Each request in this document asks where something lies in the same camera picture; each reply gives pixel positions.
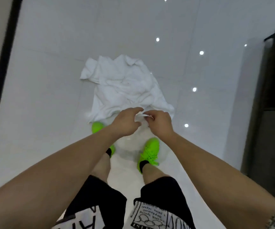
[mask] shoe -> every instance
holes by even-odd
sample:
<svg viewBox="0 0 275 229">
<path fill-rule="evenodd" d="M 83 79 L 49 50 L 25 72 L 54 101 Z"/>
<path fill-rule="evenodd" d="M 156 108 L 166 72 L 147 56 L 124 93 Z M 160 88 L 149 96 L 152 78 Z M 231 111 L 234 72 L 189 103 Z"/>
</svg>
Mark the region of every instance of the shoe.
<svg viewBox="0 0 275 229">
<path fill-rule="evenodd" d="M 156 159 L 158 159 L 159 150 L 160 150 L 160 141 L 156 137 L 150 138 L 146 142 L 144 151 L 143 153 L 141 153 L 139 157 L 139 162 L 137 163 L 137 169 L 139 170 L 140 173 L 142 172 L 139 168 L 139 164 L 142 161 L 147 160 L 151 165 L 159 165 L 159 163 L 155 161 Z"/>
<path fill-rule="evenodd" d="M 97 133 L 99 130 L 103 129 L 105 127 L 105 125 L 101 122 L 98 122 L 98 121 L 95 121 L 93 124 L 92 124 L 92 133 Z M 111 145 L 110 146 L 110 149 L 111 149 L 111 156 L 115 153 L 115 146 L 114 145 Z"/>
</svg>

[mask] shoelace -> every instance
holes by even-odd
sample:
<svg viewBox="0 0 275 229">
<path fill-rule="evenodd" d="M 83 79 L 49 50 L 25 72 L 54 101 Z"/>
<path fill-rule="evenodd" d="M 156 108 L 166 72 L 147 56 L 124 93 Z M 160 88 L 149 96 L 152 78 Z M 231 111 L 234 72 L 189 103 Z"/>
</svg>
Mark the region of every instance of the shoelace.
<svg viewBox="0 0 275 229">
<path fill-rule="evenodd" d="M 148 157 L 144 157 L 144 153 L 142 153 L 141 155 L 145 160 L 149 161 L 151 165 L 159 165 L 159 163 L 155 161 L 156 159 L 158 159 L 158 154 L 155 154 L 152 150 L 149 150 L 148 148 L 145 148 L 145 152 L 146 154 L 148 154 Z"/>
</svg>

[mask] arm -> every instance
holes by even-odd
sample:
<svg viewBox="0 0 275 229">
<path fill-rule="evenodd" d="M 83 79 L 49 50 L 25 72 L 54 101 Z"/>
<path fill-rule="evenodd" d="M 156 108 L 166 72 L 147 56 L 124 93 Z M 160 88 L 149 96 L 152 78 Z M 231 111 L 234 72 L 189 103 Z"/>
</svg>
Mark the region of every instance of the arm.
<svg viewBox="0 0 275 229">
<path fill-rule="evenodd" d="M 0 188 L 0 228 L 51 228 L 106 150 L 133 134 L 142 108 L 121 111 L 104 129 L 33 165 Z"/>
<path fill-rule="evenodd" d="M 173 131 L 168 113 L 148 111 L 153 134 L 175 153 L 203 200 L 226 228 L 265 228 L 275 198 L 223 160 Z"/>
</svg>

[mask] forearm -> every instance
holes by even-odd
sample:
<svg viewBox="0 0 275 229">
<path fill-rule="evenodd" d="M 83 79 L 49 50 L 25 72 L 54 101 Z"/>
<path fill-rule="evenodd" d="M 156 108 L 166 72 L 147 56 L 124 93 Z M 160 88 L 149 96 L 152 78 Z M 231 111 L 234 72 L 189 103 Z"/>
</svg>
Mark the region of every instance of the forearm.
<svg viewBox="0 0 275 229">
<path fill-rule="evenodd" d="M 227 228 L 264 228 L 275 214 L 275 198 L 226 162 L 176 133 L 163 141 Z"/>
<path fill-rule="evenodd" d="M 105 127 L 33 165 L 0 188 L 0 228 L 50 228 L 105 151 L 119 138 Z"/>
</svg>

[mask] person's left arm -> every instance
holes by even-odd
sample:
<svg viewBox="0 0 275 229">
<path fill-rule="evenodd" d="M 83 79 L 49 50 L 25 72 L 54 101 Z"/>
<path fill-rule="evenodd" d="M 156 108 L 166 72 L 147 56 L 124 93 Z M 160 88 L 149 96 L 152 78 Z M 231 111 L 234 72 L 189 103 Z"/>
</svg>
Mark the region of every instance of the person's left arm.
<svg viewBox="0 0 275 229">
<path fill-rule="evenodd" d="M 1 228 L 51 228 L 94 166 L 119 138 L 140 126 L 143 108 L 121 111 L 113 123 L 28 168 L 0 188 Z"/>
</svg>

